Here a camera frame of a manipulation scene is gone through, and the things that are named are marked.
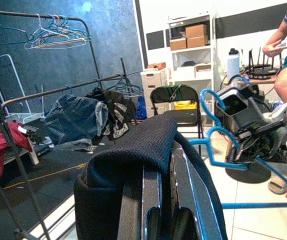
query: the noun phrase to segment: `person's hand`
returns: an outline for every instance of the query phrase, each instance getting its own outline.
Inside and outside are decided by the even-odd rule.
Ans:
[[[287,46],[277,46],[278,44],[281,44],[281,42],[282,40],[279,39],[278,41],[265,45],[262,48],[263,53],[266,54],[268,57],[274,57],[276,55],[279,55],[284,49],[287,49]]]

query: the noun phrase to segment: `yellow fabric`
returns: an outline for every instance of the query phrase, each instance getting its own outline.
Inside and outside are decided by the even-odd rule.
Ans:
[[[174,109],[176,109],[176,110],[196,109],[196,108],[197,108],[197,104],[195,102],[190,101],[190,100],[188,100],[188,101],[178,101],[174,105]]]

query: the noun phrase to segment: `white wall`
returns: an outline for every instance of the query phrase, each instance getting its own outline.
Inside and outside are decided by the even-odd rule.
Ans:
[[[212,0],[211,5],[207,5],[204,1],[199,0],[140,0],[140,8],[142,15],[142,24],[145,37],[147,33],[156,32],[167,29],[169,16],[195,16],[199,13],[204,13],[207,10],[213,10],[215,17],[226,17],[235,14],[241,14],[257,9],[267,8],[274,5],[287,3],[287,0]],[[276,31],[268,30],[226,38],[220,38],[216,41],[216,66],[217,74],[215,75],[215,89],[218,89],[221,79],[227,71],[227,56],[230,48],[235,48],[240,51],[243,49],[243,56],[240,56],[241,62],[248,64],[248,51],[253,49],[253,60],[257,63],[258,53],[261,46],[263,46],[271,35]],[[283,58],[287,56],[287,49],[282,53]],[[147,51],[148,63],[164,62],[171,63],[170,48],[161,48]],[[265,89],[272,87],[272,85],[265,86]],[[278,96],[272,92],[269,94],[269,99],[277,100]]]

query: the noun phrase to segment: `black knit cloth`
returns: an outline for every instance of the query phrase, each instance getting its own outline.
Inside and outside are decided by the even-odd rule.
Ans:
[[[87,169],[78,176],[74,185],[78,239],[117,239],[124,184],[134,174],[138,174],[143,164],[161,173],[162,207],[170,209],[169,166],[174,140],[182,145],[208,187],[219,228],[224,239],[227,239],[222,206],[205,163],[191,144],[177,132],[175,120],[164,115],[145,120],[118,144],[95,154]]]

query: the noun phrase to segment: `white water bottle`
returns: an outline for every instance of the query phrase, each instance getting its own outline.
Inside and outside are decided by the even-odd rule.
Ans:
[[[228,81],[235,75],[240,74],[239,70],[239,52],[238,50],[231,48],[227,62],[227,77]]]

